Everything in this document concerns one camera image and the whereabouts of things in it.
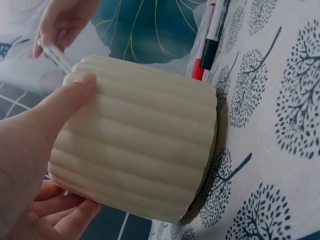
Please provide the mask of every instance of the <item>tree print fabric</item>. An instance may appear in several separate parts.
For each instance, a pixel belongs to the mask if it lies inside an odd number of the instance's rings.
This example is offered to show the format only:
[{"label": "tree print fabric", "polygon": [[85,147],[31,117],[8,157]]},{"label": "tree print fabric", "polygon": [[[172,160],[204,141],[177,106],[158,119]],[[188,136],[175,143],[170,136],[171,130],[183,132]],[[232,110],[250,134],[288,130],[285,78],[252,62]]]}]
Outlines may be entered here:
[{"label": "tree print fabric", "polygon": [[291,239],[290,218],[286,197],[273,185],[263,186],[261,183],[258,190],[243,201],[225,239]]},{"label": "tree print fabric", "polygon": [[277,98],[276,141],[281,149],[311,159],[320,156],[320,25],[314,19],[298,33]]},{"label": "tree print fabric", "polygon": [[215,90],[216,90],[216,98],[217,98],[217,106],[216,110],[218,112],[224,107],[224,104],[227,100],[227,95],[229,93],[230,87],[230,74],[234,69],[235,63],[237,61],[239,52],[236,54],[235,60],[229,69],[228,65],[225,65],[218,76],[218,80],[216,81]]},{"label": "tree print fabric", "polygon": [[228,205],[231,194],[231,180],[251,159],[250,153],[246,159],[232,170],[231,152],[223,148],[213,158],[210,171],[200,194],[200,218],[205,228],[212,227],[222,217]]},{"label": "tree print fabric", "polygon": [[249,19],[249,34],[261,30],[271,17],[278,0],[253,0]]},{"label": "tree print fabric", "polygon": [[247,1],[245,1],[243,7],[237,8],[237,10],[232,16],[228,38],[226,40],[226,45],[225,45],[225,51],[227,53],[230,52],[236,44],[238,34],[244,22],[246,4],[247,4]]},{"label": "tree print fabric", "polygon": [[320,1],[230,1],[202,80],[217,98],[211,164],[161,240],[319,240]]},{"label": "tree print fabric", "polygon": [[194,229],[192,227],[188,228],[183,233],[181,240],[196,240]]},{"label": "tree print fabric", "polygon": [[266,89],[268,69],[266,60],[282,30],[280,27],[267,53],[252,49],[243,57],[231,102],[230,126],[245,127],[254,110],[259,106]]}]

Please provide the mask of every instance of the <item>teal leaf pattern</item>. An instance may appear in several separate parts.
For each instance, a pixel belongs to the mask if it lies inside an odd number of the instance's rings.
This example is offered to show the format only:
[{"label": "teal leaf pattern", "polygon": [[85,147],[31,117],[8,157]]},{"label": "teal leaf pattern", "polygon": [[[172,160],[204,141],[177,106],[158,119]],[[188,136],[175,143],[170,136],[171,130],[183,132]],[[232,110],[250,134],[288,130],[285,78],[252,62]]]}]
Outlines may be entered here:
[{"label": "teal leaf pattern", "polygon": [[226,53],[230,52],[234,46],[236,45],[239,32],[242,28],[244,18],[245,18],[245,6],[247,4],[247,0],[245,1],[243,6],[240,6],[235,10],[232,15],[231,24],[228,32],[228,38],[225,44]]},{"label": "teal leaf pattern", "polygon": [[314,19],[298,33],[276,100],[276,143],[302,158],[320,156],[320,24]]},{"label": "teal leaf pattern", "polygon": [[281,30],[282,27],[278,29],[269,50],[264,56],[260,50],[252,49],[242,57],[231,99],[230,126],[234,128],[245,127],[254,110],[259,106],[268,80],[266,59],[271,53]]},{"label": "teal leaf pattern", "polygon": [[206,0],[101,1],[91,19],[110,57],[168,63],[190,53],[197,34],[193,10]]},{"label": "teal leaf pattern", "polygon": [[249,18],[249,34],[259,32],[268,23],[278,0],[253,0]]}]

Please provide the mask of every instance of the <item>navy tree illustration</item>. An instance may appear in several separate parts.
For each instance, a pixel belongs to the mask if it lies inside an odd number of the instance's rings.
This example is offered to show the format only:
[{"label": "navy tree illustration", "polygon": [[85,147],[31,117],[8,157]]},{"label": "navy tree illustration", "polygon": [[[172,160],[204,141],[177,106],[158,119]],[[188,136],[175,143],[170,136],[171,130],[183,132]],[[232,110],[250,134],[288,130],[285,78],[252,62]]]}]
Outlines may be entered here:
[{"label": "navy tree illustration", "polygon": [[226,240],[289,240],[290,208],[285,196],[274,185],[264,185],[243,201],[226,232]]},{"label": "navy tree illustration", "polygon": [[219,68],[219,64],[218,64],[218,66],[216,67],[214,73],[210,72],[210,74],[208,75],[208,78],[207,78],[207,80],[206,80],[207,83],[212,84],[218,68]]},{"label": "navy tree illustration", "polygon": [[192,227],[189,227],[187,230],[185,230],[181,237],[181,240],[196,240],[194,229]]},{"label": "navy tree illustration", "polygon": [[282,27],[278,29],[265,56],[260,50],[252,49],[242,57],[230,105],[229,122],[234,128],[245,127],[260,104],[268,80],[266,59],[275,46],[281,30]]},{"label": "navy tree illustration", "polygon": [[156,233],[156,240],[161,240],[162,235],[164,234],[164,229],[168,227],[168,223],[160,222],[158,232]]},{"label": "navy tree illustration", "polygon": [[234,46],[236,45],[239,32],[242,28],[244,18],[245,18],[245,6],[247,4],[245,1],[243,6],[240,6],[235,10],[234,14],[232,15],[231,24],[228,32],[228,37],[225,43],[225,51],[226,53],[230,52]]},{"label": "navy tree illustration", "polygon": [[237,52],[236,57],[234,59],[234,62],[229,68],[229,65],[225,65],[218,76],[218,80],[215,84],[215,90],[216,90],[216,98],[217,98],[217,105],[216,110],[217,112],[220,112],[225,105],[227,101],[227,95],[229,93],[230,88],[230,74],[235,66],[235,63],[237,61],[239,52]]},{"label": "navy tree illustration", "polygon": [[251,157],[252,153],[236,169],[232,170],[231,152],[228,148],[223,147],[214,156],[199,196],[200,219],[205,228],[210,228],[220,221],[231,194],[231,180],[249,162]]},{"label": "navy tree illustration", "polygon": [[224,25],[224,27],[222,29],[222,32],[221,32],[218,48],[216,50],[216,54],[215,54],[215,57],[214,57],[214,60],[213,60],[214,63],[216,62],[216,60],[219,57],[219,55],[222,53],[222,47],[224,46],[224,42],[225,42],[226,28],[228,27],[229,21],[230,21],[230,14],[229,14],[229,17],[228,17],[228,20],[227,20],[226,24]]},{"label": "navy tree illustration", "polygon": [[320,156],[320,26],[308,22],[298,33],[276,100],[276,143],[302,158]]},{"label": "navy tree illustration", "polygon": [[249,18],[249,34],[259,32],[268,23],[278,0],[253,0]]},{"label": "navy tree illustration", "polygon": [[15,43],[16,41],[18,41],[19,39],[21,39],[21,38],[22,38],[22,36],[14,39],[11,43],[3,43],[3,42],[0,42],[0,62],[2,62],[2,61],[6,58],[9,50],[10,50],[12,47],[14,48],[14,47],[16,47],[16,46],[19,45],[19,44],[23,44],[23,43],[25,43],[25,42],[30,41],[30,39],[25,39],[25,40],[21,40],[21,41],[17,42],[17,43],[14,45],[14,43]]},{"label": "navy tree illustration", "polygon": [[176,240],[178,238],[181,228],[182,228],[182,220],[171,225],[170,227],[171,240]]}]

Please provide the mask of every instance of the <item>fabric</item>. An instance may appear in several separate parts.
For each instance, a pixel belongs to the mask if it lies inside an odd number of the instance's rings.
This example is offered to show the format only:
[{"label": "fabric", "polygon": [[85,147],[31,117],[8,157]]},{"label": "fabric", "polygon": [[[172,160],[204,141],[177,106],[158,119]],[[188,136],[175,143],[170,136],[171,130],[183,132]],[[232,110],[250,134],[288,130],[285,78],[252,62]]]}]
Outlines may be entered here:
[{"label": "fabric", "polygon": [[218,99],[210,171],[149,239],[320,239],[320,1],[232,0],[204,81]]},{"label": "fabric", "polygon": [[[32,58],[48,2],[0,1],[0,81],[40,95],[53,92],[65,76],[44,55]],[[205,2],[103,0],[65,55],[74,64],[104,55],[185,75]]]}]

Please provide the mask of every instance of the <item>marker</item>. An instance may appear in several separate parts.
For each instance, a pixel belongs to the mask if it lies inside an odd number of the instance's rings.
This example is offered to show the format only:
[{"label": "marker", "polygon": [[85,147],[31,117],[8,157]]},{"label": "marker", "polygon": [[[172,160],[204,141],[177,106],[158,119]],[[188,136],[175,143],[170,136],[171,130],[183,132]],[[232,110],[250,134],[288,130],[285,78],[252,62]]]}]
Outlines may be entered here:
[{"label": "marker", "polygon": [[224,26],[228,0],[216,0],[214,13],[211,19],[209,33],[204,42],[200,67],[211,70],[218,49],[219,38]]},{"label": "marker", "polygon": [[53,63],[66,75],[71,73],[73,64],[53,43],[51,43],[49,46],[42,46],[41,39],[39,39],[37,44],[42,47],[43,52],[48,55]]},{"label": "marker", "polygon": [[205,71],[204,68],[200,67],[201,56],[202,56],[202,52],[204,50],[205,40],[206,40],[208,33],[209,33],[209,27],[210,27],[212,17],[214,15],[215,7],[216,7],[216,0],[211,0],[209,8],[208,8],[209,15],[205,20],[206,31],[203,31],[203,36],[201,36],[201,41],[199,44],[201,47],[198,49],[198,52],[196,53],[195,62],[194,62],[194,66],[193,66],[192,78],[196,79],[196,80],[200,80],[200,81],[202,80],[202,76]]}]

